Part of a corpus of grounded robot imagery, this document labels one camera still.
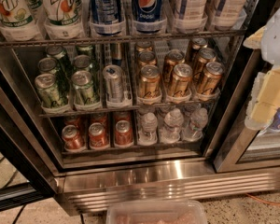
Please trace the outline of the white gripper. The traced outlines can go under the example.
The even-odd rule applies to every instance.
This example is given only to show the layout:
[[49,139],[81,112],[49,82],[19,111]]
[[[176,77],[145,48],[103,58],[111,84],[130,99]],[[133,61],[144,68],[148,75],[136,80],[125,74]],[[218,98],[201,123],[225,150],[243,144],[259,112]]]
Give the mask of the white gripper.
[[[262,59],[272,65],[280,65],[280,8],[244,41],[249,49],[261,49]],[[251,100],[245,116],[245,126],[261,130],[269,125],[280,108],[280,66],[267,73],[259,72],[254,80]]]

